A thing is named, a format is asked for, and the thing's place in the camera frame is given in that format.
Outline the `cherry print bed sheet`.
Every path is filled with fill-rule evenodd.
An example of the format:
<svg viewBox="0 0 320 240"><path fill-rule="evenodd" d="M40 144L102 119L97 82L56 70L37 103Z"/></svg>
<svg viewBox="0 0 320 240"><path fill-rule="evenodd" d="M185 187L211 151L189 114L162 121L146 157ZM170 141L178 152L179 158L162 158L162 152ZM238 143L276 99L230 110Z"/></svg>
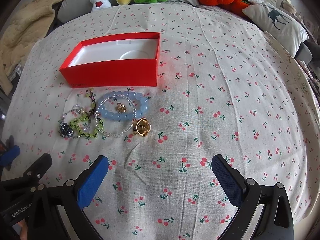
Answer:
<svg viewBox="0 0 320 240"><path fill-rule="evenodd" d="M150 133L105 120L120 137L60 137L60 116L90 103L67 85L63 60L82 40L143 31L161 35L157 86L124 89L148 100ZM57 186L108 157L86 209L104 239L217 239L236 208L211 171L216 154L259 184L282 183L295 222L319 201L319 106L304 70L269 33L219 8L128 5L57 28L28 56L4 124L10 135L21 155L3 179L49 153L42 181Z"/></svg>

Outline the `beige quilted blanket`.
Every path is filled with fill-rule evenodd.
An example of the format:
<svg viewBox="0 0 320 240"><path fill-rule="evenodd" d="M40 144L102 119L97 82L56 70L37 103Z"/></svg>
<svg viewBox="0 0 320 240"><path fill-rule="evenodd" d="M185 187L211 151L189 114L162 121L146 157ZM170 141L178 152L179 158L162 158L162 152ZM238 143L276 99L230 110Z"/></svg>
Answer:
<svg viewBox="0 0 320 240"><path fill-rule="evenodd" d="M9 76L16 65L24 65L34 44L44 38L55 18L53 5L63 0L32 0L11 18L1 37L1 89L8 95Z"/></svg>

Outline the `white deer print pillow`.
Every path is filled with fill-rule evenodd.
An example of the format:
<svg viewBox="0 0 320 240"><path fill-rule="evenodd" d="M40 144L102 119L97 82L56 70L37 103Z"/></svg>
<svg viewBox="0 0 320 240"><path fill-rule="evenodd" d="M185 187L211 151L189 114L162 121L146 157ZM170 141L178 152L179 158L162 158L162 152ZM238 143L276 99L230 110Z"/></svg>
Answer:
<svg viewBox="0 0 320 240"><path fill-rule="evenodd" d="M242 12L261 30L276 38L291 56L295 56L300 44L309 39L297 20L267 2L249 5Z"/></svg>

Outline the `red cardboard box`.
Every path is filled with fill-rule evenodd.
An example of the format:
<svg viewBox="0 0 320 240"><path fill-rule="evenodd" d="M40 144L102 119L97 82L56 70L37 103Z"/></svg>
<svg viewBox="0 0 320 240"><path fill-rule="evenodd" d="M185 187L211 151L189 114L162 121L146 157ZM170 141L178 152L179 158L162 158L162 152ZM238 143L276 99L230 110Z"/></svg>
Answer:
<svg viewBox="0 0 320 240"><path fill-rule="evenodd" d="M59 69L72 88L155 87L159 32L95 37L79 42Z"/></svg>

